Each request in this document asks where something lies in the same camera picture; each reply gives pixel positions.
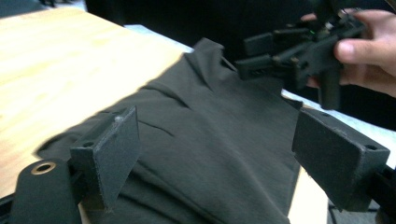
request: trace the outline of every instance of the black plastic part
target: black plastic part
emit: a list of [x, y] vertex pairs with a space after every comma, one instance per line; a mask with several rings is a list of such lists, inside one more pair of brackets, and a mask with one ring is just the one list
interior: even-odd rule
[[14, 200], [14, 194], [10, 194], [0, 199], [0, 224], [8, 223], [12, 200]]
[[365, 212], [375, 173], [386, 167], [389, 150], [328, 114], [303, 108], [292, 150], [296, 160], [338, 209]]
[[43, 160], [18, 177], [10, 224], [81, 223], [67, 162]]
[[338, 109], [341, 102], [340, 74], [338, 70], [328, 70], [319, 76], [319, 103], [323, 109]]
[[87, 210], [109, 209], [140, 154], [136, 110], [107, 113], [98, 126], [72, 146], [71, 163], [84, 174], [88, 191], [83, 198]]
[[367, 193], [381, 205], [381, 210], [396, 220], [396, 171], [387, 167], [373, 176]]
[[292, 81], [298, 90], [306, 86], [310, 77], [317, 77], [320, 105], [338, 109], [343, 65], [334, 57], [333, 48], [340, 39], [359, 37], [365, 26], [350, 15], [334, 16], [331, 26], [306, 21], [246, 39], [247, 56], [251, 58], [235, 62], [240, 77], [281, 77], [287, 83]]
[[323, 23], [334, 15], [337, 15], [339, 10], [356, 6], [355, 0], [309, 0], [309, 2], [318, 20]]

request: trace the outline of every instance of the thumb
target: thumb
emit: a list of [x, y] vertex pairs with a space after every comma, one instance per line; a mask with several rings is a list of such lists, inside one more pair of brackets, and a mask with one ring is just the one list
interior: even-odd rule
[[396, 48], [386, 41], [345, 39], [337, 43], [334, 55], [341, 63], [389, 66], [396, 62]]

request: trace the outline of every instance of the metal grommet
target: metal grommet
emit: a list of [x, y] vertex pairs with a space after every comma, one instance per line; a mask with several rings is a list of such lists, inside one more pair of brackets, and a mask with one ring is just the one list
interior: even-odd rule
[[38, 164], [33, 168], [32, 175], [43, 175], [55, 169], [56, 163], [53, 161], [46, 161]]

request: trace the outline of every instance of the cloth fold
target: cloth fold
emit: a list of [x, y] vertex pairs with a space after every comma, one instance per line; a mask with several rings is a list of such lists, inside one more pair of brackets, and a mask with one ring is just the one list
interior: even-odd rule
[[[222, 46], [203, 39], [106, 109], [136, 105], [143, 154], [116, 207], [88, 213], [94, 223], [289, 223], [298, 110], [280, 96], [280, 80], [242, 81], [223, 60]], [[55, 136], [38, 155], [67, 160], [99, 120]]]

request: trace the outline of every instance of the hand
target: hand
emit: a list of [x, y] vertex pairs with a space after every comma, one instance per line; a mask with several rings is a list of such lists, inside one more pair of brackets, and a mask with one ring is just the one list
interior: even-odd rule
[[[345, 64], [342, 85], [359, 85], [396, 97], [396, 15], [381, 10], [354, 13], [366, 24], [366, 39], [343, 39], [334, 47], [334, 55]], [[310, 20], [312, 16], [303, 17]], [[317, 87], [311, 78], [308, 86]]]

